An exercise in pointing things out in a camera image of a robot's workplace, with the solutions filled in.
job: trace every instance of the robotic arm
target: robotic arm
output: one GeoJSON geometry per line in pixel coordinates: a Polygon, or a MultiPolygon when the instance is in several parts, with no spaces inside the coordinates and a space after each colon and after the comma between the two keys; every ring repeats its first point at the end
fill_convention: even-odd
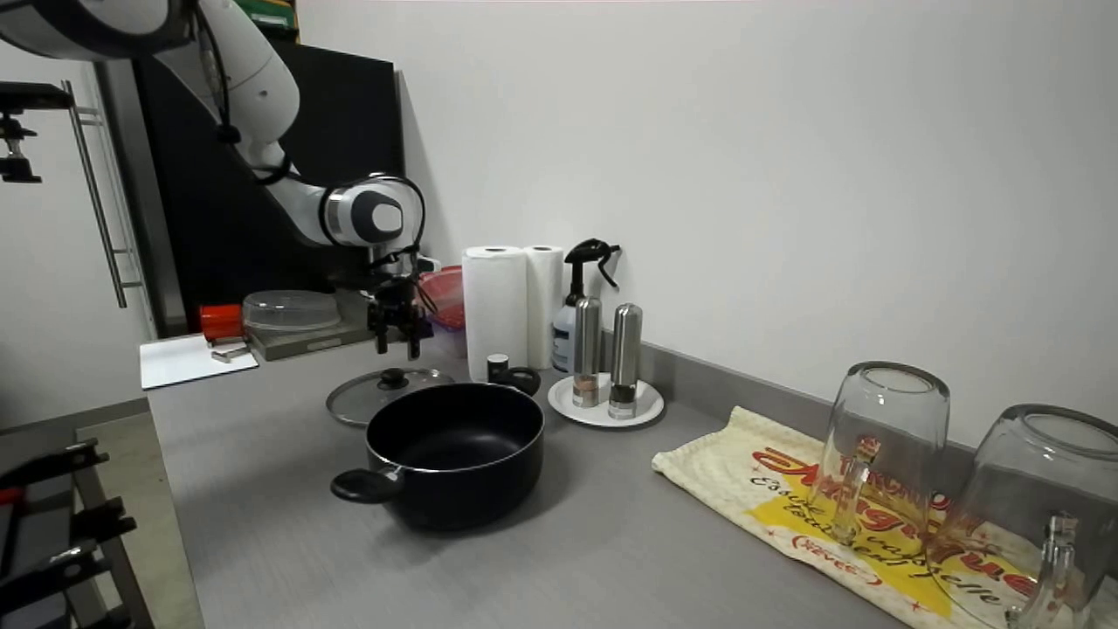
{"type": "Polygon", "coordinates": [[[281,135],[302,91],[233,0],[0,0],[0,37],[55,61],[154,56],[214,115],[307,246],[373,249],[373,264],[412,272],[423,193],[395,176],[345,189],[302,183],[281,135]]]}

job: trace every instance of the paper towel roll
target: paper towel roll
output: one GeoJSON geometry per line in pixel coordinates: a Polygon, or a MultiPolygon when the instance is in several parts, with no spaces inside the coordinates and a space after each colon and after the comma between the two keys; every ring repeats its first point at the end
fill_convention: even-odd
{"type": "Polygon", "coordinates": [[[526,249],[466,249],[466,362],[473,381],[486,381],[486,355],[504,353],[527,362],[527,255],[526,249]]]}
{"type": "Polygon", "coordinates": [[[553,366],[553,319],[558,306],[564,249],[526,249],[527,255],[527,366],[553,366]]]}

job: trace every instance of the gray countertop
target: gray countertop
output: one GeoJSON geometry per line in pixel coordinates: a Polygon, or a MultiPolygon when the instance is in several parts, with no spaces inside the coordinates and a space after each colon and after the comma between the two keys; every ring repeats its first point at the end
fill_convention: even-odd
{"type": "Polygon", "coordinates": [[[668,403],[660,423],[610,432],[558,419],[542,390],[542,484],[476,536],[423,538],[384,508],[336,501],[328,481],[365,465],[365,432],[324,395],[380,366],[405,360],[365,344],[152,390],[209,629],[896,627],[649,469],[731,409],[668,403]]]}

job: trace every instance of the black cooking pot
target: black cooking pot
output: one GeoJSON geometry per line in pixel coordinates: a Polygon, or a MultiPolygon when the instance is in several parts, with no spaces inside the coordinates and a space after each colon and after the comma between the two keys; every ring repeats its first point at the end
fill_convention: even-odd
{"type": "Polygon", "coordinates": [[[371,469],[336,475],[351,503],[387,503],[409,526],[462,532],[511,515],[542,472],[542,409],[497,383],[440,383],[366,427],[371,469]]]}

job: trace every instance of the glass cup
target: glass cup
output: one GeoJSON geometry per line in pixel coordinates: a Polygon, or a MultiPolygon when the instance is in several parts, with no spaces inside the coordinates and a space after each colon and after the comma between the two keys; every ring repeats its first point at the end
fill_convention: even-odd
{"type": "Polygon", "coordinates": [[[949,383],[908,362],[858,362],[845,370],[827,419],[810,488],[817,523],[858,551],[868,545],[893,556],[921,551],[933,469],[949,443],[949,383]]]}
{"type": "Polygon", "coordinates": [[[1118,427],[1014,404],[938,540],[939,582],[987,627],[1088,627],[1118,549],[1118,427]]]}

